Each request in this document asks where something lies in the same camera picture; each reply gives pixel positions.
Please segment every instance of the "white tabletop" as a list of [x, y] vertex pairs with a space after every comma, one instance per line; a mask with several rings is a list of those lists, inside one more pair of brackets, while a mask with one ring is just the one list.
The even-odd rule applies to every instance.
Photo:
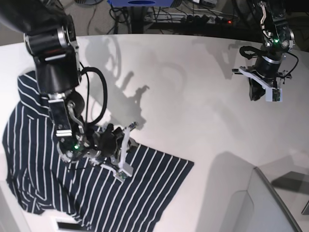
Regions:
[[[156, 232], [219, 231], [231, 195], [246, 189], [254, 165], [309, 151], [308, 53], [293, 52], [300, 63], [283, 86], [283, 102], [269, 103], [250, 101], [248, 80], [231, 71], [254, 64], [239, 48], [257, 43], [174, 35], [88, 36], [78, 42], [81, 62], [107, 79], [104, 119], [122, 125], [136, 120], [142, 125], [132, 132], [137, 142], [195, 162]], [[288, 56], [281, 69], [294, 63]], [[0, 137], [19, 99], [17, 76], [31, 67], [23, 44], [0, 47]], [[91, 76], [94, 117], [102, 103], [99, 83]], [[78, 91], [86, 97], [86, 81]], [[5, 167], [0, 177], [5, 179]]]

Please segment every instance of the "electrical cable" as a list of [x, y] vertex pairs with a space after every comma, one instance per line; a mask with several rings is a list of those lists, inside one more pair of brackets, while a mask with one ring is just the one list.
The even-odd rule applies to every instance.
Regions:
[[88, 120], [88, 106], [89, 106], [89, 95], [90, 95], [90, 81], [89, 81], [89, 76], [88, 76], [88, 73], [85, 73], [86, 74], [86, 77], [87, 77], [87, 102], [86, 102], [86, 119], [85, 119], [85, 127], [87, 126], [87, 120]]
[[178, 8], [174, 8], [175, 10], [177, 10], [177, 11], [179, 11], [179, 12], [182, 12], [182, 13], [184, 13], [186, 16], [188, 16], [188, 14], [186, 13], [186, 12], [184, 12], [184, 11], [182, 11], [182, 10], [179, 10]]
[[[182, 5], [184, 6], [184, 7], [186, 7], [187, 9], [189, 9], [189, 10], [193, 10], [193, 8], [192, 7], [190, 7], [187, 3], [185, 3], [184, 1], [182, 1]], [[207, 9], [195, 9], [195, 11], [208, 11]], [[221, 11], [217, 11], [217, 10], [213, 10], [212, 9], [212, 11], [213, 12], [216, 12], [216, 13], [218, 13], [218, 14], [221, 14], [221, 15], [227, 15], [227, 16], [236, 16], [235, 14], [227, 14], [227, 13], [223, 13], [223, 12], [221, 12]]]
[[299, 58], [298, 58], [296, 55], [294, 55], [293, 53], [290, 53], [290, 52], [287, 52], [287, 54], [291, 55], [292, 57], [295, 57], [297, 61], [296, 61], [296, 64], [294, 65], [294, 67], [284, 76], [284, 79], [285, 79], [289, 74], [291, 74], [291, 73], [294, 71], [294, 69], [297, 67], [298, 62], [299, 62]]
[[168, 15], [170, 16], [171, 20], [172, 20], [172, 23], [173, 23], [173, 16], [172, 16], [169, 12], [164, 11], [163, 9], [161, 9], [161, 11], [163, 11], [163, 12], [166, 13], [166, 14], [168, 14]]
[[107, 108], [107, 96], [108, 95], [107, 95], [107, 83], [106, 83], [106, 80], [105, 80], [103, 73], [97, 68], [85, 67], [85, 68], [83, 68], [81, 74], [84, 75], [85, 73], [90, 73], [90, 72], [96, 73], [100, 77], [100, 80], [101, 80], [102, 86], [103, 86], [103, 105], [102, 105], [101, 113], [94, 121], [89, 122], [87, 124], [87, 126], [92, 127], [92, 126], [96, 125], [98, 122], [100, 122], [101, 119], [103, 118], [105, 111], [106, 111], [106, 108]]
[[106, 34], [107, 35], [109, 35], [110, 34], [110, 32], [114, 29], [116, 27], [116, 25], [115, 26], [113, 26]]
[[251, 12], [251, 14], [252, 14], [252, 17], [253, 17], [253, 19], [254, 19], [254, 21], [255, 21], [257, 27], [260, 28], [260, 24], [258, 23], [257, 18], [255, 17], [255, 15], [254, 15], [254, 13], [253, 13], [253, 10], [252, 10], [252, 7], [251, 7], [251, 5], [250, 5], [250, 3], [249, 3], [249, 0], [246, 0], [246, 2], [247, 2], [248, 8], [249, 8], [249, 10], [250, 10], [250, 12]]
[[131, 25], [128, 19], [129, 15], [128, 15], [127, 9], [125, 7], [115, 8], [111, 5], [109, 14], [110, 14], [110, 17], [116, 22], [116, 18], [112, 15], [112, 11], [115, 14], [115, 17], [116, 16], [120, 17], [121, 15], [123, 16], [124, 20], [123, 21], [118, 20], [118, 23], [121, 23], [121, 24], [126, 23], [128, 34], [131, 34], [132, 31], [131, 31]]
[[154, 19], [155, 19], [155, 22], [157, 23], [158, 22], [158, 19], [157, 19], [157, 17], [155, 16], [155, 8], [153, 7], [153, 12], [154, 12]]
[[91, 24], [93, 18], [95, 17], [95, 14], [96, 14], [96, 11], [97, 11], [97, 7], [98, 7], [98, 5], [96, 4], [96, 5], [95, 5], [95, 9], [94, 9], [94, 11], [93, 11], [93, 14], [92, 14], [92, 16], [91, 16], [91, 18], [90, 18], [90, 20], [89, 20], [89, 22], [88, 22], [88, 26], [87, 26], [87, 35], [89, 35], [90, 24]]
[[248, 22], [246, 21], [243, 13], [240, 11], [238, 5], [237, 5], [237, 2], [236, 0], [232, 0], [232, 4], [233, 4], [233, 7], [236, 11], [236, 13], [238, 14], [238, 17], [241, 19], [241, 21], [243, 22], [243, 24], [248, 28], [248, 29], [251, 29], [250, 25], [248, 24]]
[[207, 10], [207, 11], [209, 11], [209, 12], [212, 13], [216, 18], [218, 18], [218, 19], [221, 20], [221, 18], [219, 18], [219, 16], [218, 16], [214, 11], [212, 11], [211, 9], [208, 9], [207, 7], [205, 7], [205, 6], [203, 6], [203, 5], [200, 5], [200, 7], [202, 7], [203, 9], [205, 9], [205, 10]]

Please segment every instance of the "striped shirt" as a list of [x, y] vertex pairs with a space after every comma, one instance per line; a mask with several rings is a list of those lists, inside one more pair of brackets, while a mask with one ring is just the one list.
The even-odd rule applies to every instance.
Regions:
[[35, 214], [65, 212], [92, 231], [153, 231], [194, 164], [139, 145], [126, 157], [134, 173], [124, 183], [88, 159], [68, 165], [58, 155], [48, 98], [39, 94], [34, 72], [18, 77], [18, 90], [2, 142], [7, 182], [20, 206]]

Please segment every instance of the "black cable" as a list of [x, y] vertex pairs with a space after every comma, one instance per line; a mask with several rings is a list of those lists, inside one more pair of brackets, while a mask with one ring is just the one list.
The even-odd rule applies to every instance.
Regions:
[[155, 16], [155, 8], [153, 7], [153, 12], [154, 12], [154, 19], [155, 19], [155, 22], [157, 23], [158, 22], [158, 19], [156, 18], [156, 16]]
[[186, 12], [184, 12], [184, 11], [182, 11], [182, 10], [179, 10], [178, 8], [174, 8], [175, 10], [177, 10], [177, 11], [179, 11], [179, 12], [182, 12], [182, 13], [184, 13], [186, 16], [188, 16], [188, 14], [186, 13]]
[[85, 119], [85, 127], [87, 127], [87, 119], [88, 119], [88, 105], [89, 105], [89, 94], [90, 94], [90, 81], [89, 81], [89, 76], [88, 76], [88, 73], [85, 73], [86, 74], [86, 77], [87, 77], [87, 102], [86, 102], [86, 119]]
[[95, 9], [94, 9], [94, 11], [93, 11], [93, 14], [92, 14], [92, 16], [91, 16], [91, 18], [90, 18], [90, 20], [89, 20], [89, 22], [88, 22], [88, 26], [87, 26], [87, 35], [89, 35], [90, 24], [91, 24], [93, 18], [95, 17], [95, 14], [96, 14], [96, 11], [97, 11], [97, 7], [98, 7], [98, 5], [96, 4], [96, 5], [95, 5]]
[[170, 16], [170, 18], [171, 18], [171, 20], [172, 20], [172, 23], [173, 23], [173, 16], [172, 16], [169, 12], [164, 11], [163, 9], [161, 9], [161, 11], [163, 11], [163, 12], [166, 13], [166, 14], [169, 14], [169, 16]]
[[248, 29], [251, 29], [250, 25], [248, 24], [248, 22], [246, 21], [243, 13], [240, 11], [238, 5], [237, 5], [237, 2], [236, 0], [232, 0], [232, 4], [233, 4], [233, 7], [236, 11], [236, 13], [238, 14], [238, 17], [241, 19], [241, 21], [243, 22], [243, 24], [248, 28]]
[[111, 18], [114, 20], [114, 21], [116, 21], [116, 18], [112, 15], [112, 11], [113, 11], [113, 13], [115, 14], [115, 16], [123, 16], [123, 18], [124, 18], [124, 20], [123, 21], [120, 21], [120, 20], [118, 20], [118, 23], [121, 23], [121, 24], [123, 24], [123, 23], [126, 23], [126, 26], [127, 26], [127, 31], [128, 31], [128, 34], [131, 34], [132, 33], [132, 31], [131, 31], [131, 25], [130, 25], [130, 22], [129, 22], [129, 14], [128, 14], [128, 12], [127, 12], [127, 9], [125, 8], [125, 7], [122, 7], [122, 8], [115, 8], [115, 7], [113, 7], [112, 5], [111, 5], [111, 9], [110, 9], [110, 11], [109, 11], [109, 14], [110, 14], [110, 16], [111, 16]]
[[287, 52], [287, 54], [291, 55], [292, 57], [295, 57], [297, 61], [296, 61], [296, 64], [294, 65], [294, 67], [284, 76], [284, 79], [285, 79], [289, 74], [291, 74], [291, 73], [294, 71], [294, 69], [297, 67], [298, 62], [299, 62], [299, 58], [298, 58], [296, 55], [294, 55], [294, 54], [292, 54], [292, 53], [290, 53], [290, 52]]
[[252, 17], [253, 17], [253, 19], [254, 19], [254, 21], [255, 21], [257, 27], [260, 28], [260, 24], [258, 23], [258, 21], [257, 21], [257, 19], [256, 19], [256, 17], [255, 17], [255, 15], [254, 15], [254, 13], [253, 13], [253, 9], [252, 9], [252, 6], [251, 6], [250, 3], [249, 3], [249, 0], [246, 0], [246, 2], [247, 2], [247, 5], [248, 5], [248, 7], [249, 7], [249, 10], [250, 10], [250, 12], [251, 12], [251, 14], [252, 14]]
[[235, 8], [233, 7], [233, 18], [232, 18], [232, 26], [234, 26], [234, 17], [235, 17]]
[[202, 7], [203, 9], [205, 9], [205, 10], [208, 10], [210, 13], [212, 13], [216, 18], [218, 18], [218, 19], [220, 19], [221, 20], [221, 18], [214, 12], [214, 11], [212, 11], [211, 9], [209, 9], [209, 8], [207, 8], [206, 6], [203, 6], [203, 5], [199, 5], [200, 7]]
[[125, 16], [125, 14], [124, 14], [124, 17], [125, 17], [125, 20], [126, 20], [127, 32], [128, 32], [128, 34], [132, 34], [131, 24], [129, 23], [129, 13], [127, 14], [127, 16]]
[[156, 18], [157, 18], [157, 19], [158, 19], [158, 17], [159, 17], [160, 11], [161, 11], [161, 7], [159, 7], [159, 11], [158, 11], [158, 13], [157, 13], [157, 15], [156, 15]]
[[100, 80], [101, 80], [102, 85], [103, 85], [103, 106], [102, 106], [101, 113], [93, 122], [89, 122], [87, 124], [87, 126], [92, 127], [92, 126], [96, 125], [98, 122], [100, 122], [101, 119], [103, 118], [104, 114], [105, 114], [105, 111], [106, 111], [106, 108], [107, 108], [107, 83], [106, 83], [106, 80], [105, 80], [103, 73], [99, 69], [94, 68], [94, 67], [83, 68], [82, 75], [84, 75], [85, 73], [90, 73], [90, 72], [96, 73], [100, 77]]
[[110, 32], [114, 29], [116, 27], [116, 25], [115, 26], [113, 26], [106, 34], [107, 35], [109, 35], [110, 34]]

